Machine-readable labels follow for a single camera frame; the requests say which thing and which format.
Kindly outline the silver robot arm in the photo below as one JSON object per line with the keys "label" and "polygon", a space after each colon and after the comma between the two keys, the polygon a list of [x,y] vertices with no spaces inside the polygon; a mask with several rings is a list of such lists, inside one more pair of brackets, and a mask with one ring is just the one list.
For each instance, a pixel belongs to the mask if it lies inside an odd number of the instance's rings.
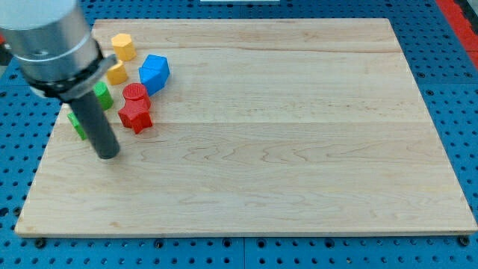
{"label": "silver robot arm", "polygon": [[105,57],[77,0],[1,0],[1,35],[44,97],[80,99],[117,63]]}

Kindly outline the yellow block near arm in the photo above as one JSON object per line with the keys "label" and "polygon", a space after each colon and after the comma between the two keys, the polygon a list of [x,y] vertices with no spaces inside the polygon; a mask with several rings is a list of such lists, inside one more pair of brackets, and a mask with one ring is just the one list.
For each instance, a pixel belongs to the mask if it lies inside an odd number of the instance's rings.
{"label": "yellow block near arm", "polygon": [[128,79],[124,62],[118,60],[116,64],[110,67],[106,73],[107,80],[111,85],[122,84]]}

